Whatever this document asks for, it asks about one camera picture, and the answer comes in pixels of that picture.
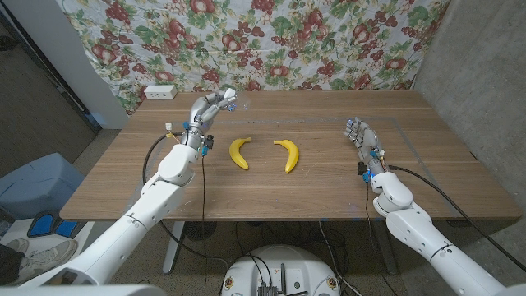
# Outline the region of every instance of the floral fabric backdrop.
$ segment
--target floral fabric backdrop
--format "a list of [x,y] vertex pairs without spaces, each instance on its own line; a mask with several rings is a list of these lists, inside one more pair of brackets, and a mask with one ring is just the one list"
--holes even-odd
[[128,114],[179,91],[408,89],[449,0],[57,0]]

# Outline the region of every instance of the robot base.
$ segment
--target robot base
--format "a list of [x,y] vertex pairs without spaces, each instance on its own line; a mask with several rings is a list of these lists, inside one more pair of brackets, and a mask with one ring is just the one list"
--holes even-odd
[[[264,284],[261,285],[256,264],[247,255],[238,259],[227,271],[221,295],[299,295],[301,292],[305,292],[304,295],[339,295],[335,273],[310,252],[288,245],[269,245],[257,248],[250,254],[261,270]],[[272,287],[268,287],[269,272],[265,264],[255,257],[259,257],[269,267]]]

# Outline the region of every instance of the robotic arm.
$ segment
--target robotic arm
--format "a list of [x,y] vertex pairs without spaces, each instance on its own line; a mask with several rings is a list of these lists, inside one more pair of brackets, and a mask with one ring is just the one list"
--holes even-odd
[[175,145],[161,161],[158,172],[142,188],[137,203],[81,255],[28,281],[22,287],[107,284],[146,233],[178,207],[184,187],[195,175],[190,164],[199,158],[198,151],[204,135],[220,110],[235,109],[237,98],[232,89],[199,98],[191,108],[189,122],[185,123],[186,133],[182,137],[184,144]]
[[376,132],[359,118],[349,120],[344,135],[358,148],[368,168],[376,211],[386,218],[387,228],[400,242],[431,263],[458,295],[496,295],[505,287],[475,261],[453,245],[433,226],[431,217],[413,201],[413,194],[389,172]]

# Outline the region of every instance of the shoe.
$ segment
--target shoe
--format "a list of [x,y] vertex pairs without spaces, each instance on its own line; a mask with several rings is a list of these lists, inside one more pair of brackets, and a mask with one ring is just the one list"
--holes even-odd
[[49,250],[22,259],[15,284],[22,284],[67,262],[75,253],[76,247],[75,240],[68,240]]
[[23,238],[17,238],[13,239],[11,242],[9,242],[6,247],[10,247],[11,249],[25,253],[27,252],[27,248],[30,246],[30,242],[27,239]]

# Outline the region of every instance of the banana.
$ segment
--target banana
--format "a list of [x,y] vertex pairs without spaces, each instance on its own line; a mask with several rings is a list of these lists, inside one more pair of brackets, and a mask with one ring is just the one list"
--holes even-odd
[[289,140],[274,141],[274,144],[280,144],[288,150],[288,160],[285,165],[285,173],[289,173],[294,169],[294,166],[298,162],[299,150],[298,147]]
[[232,158],[233,162],[239,165],[239,167],[241,167],[242,169],[248,169],[248,164],[247,164],[247,161],[239,153],[239,148],[241,148],[241,146],[245,144],[245,142],[248,142],[251,140],[252,139],[250,137],[245,138],[245,139],[236,139],[232,142],[232,144],[230,144],[230,148],[228,149],[228,151],[230,152],[230,157]]

